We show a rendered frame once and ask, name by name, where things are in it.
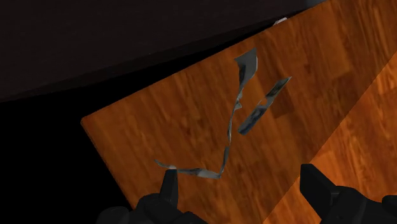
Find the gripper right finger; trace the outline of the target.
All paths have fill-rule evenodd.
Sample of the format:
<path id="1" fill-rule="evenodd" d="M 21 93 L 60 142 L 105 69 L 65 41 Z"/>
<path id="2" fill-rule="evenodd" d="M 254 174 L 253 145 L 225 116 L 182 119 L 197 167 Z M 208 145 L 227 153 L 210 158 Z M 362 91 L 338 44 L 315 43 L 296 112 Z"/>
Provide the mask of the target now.
<path id="1" fill-rule="evenodd" d="M 371 200 L 355 188 L 335 185 L 313 164 L 300 167 L 300 192 L 319 224 L 397 224 L 397 195 Z"/>

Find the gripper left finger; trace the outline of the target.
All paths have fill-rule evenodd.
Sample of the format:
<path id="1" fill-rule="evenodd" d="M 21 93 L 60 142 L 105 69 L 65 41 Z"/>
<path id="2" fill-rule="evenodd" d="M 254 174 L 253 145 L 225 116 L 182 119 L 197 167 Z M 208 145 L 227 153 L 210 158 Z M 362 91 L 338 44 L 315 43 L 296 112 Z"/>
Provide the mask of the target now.
<path id="1" fill-rule="evenodd" d="M 109 207 L 97 217 L 95 224 L 208 224 L 192 212 L 178 209 L 178 173 L 165 172 L 160 191 L 139 199 L 133 210 L 123 206 Z"/>

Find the wooden table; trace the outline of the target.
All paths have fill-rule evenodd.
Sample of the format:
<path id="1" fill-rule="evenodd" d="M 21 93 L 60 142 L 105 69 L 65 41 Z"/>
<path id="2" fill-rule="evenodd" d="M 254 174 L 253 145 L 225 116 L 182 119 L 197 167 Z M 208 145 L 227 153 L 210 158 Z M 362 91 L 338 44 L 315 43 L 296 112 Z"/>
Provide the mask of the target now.
<path id="1" fill-rule="evenodd" d="M 326 0 L 81 121 L 127 200 L 159 190 L 165 168 L 219 172 L 239 89 L 235 58 L 258 68 L 232 120 L 220 179 L 178 176 L 179 203 L 209 224 L 262 224 L 397 52 L 397 0 Z M 291 79 L 246 134 L 238 128 Z"/>

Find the small flat grey piece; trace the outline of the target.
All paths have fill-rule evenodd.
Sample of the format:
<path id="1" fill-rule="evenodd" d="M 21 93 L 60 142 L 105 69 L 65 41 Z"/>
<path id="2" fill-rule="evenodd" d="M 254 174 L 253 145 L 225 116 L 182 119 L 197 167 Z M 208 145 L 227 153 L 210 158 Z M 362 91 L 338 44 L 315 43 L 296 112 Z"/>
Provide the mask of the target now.
<path id="1" fill-rule="evenodd" d="M 256 124 L 256 122 L 263 116 L 263 114 L 272 105 L 275 98 L 287 82 L 291 79 L 287 77 L 285 79 L 279 80 L 271 88 L 271 90 L 264 96 L 264 98 L 256 105 L 251 114 L 244 120 L 244 122 L 238 128 L 238 132 L 242 135 L 246 135 Z"/>

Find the thin bent grey strip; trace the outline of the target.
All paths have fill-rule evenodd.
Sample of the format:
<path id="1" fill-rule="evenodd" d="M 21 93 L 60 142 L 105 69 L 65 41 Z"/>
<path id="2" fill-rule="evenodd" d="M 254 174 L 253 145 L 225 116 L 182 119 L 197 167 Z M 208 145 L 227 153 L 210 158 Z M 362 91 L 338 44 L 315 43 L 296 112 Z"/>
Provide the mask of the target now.
<path id="1" fill-rule="evenodd" d="M 226 161 L 228 159 L 230 146 L 232 143 L 232 120 L 236 110 L 242 107 L 240 100 L 242 98 L 242 92 L 246 85 L 246 83 L 254 76 L 255 72 L 258 68 L 258 58 L 256 48 L 242 54 L 241 56 L 235 58 L 235 61 L 239 67 L 239 89 L 238 94 L 235 99 L 235 103 L 233 106 L 232 114 L 229 119 L 228 128 L 227 128 L 227 141 L 228 144 L 225 146 L 223 152 L 223 160 L 220 167 L 219 172 L 210 171 L 204 168 L 191 168 L 191 169 L 179 169 L 175 165 L 167 165 L 163 164 L 158 160 L 154 160 L 160 167 L 164 167 L 167 169 L 174 169 L 177 173 L 187 174 L 191 176 L 197 176 L 200 178 L 209 178 L 209 179 L 220 179 L 223 171 L 225 170 Z"/>

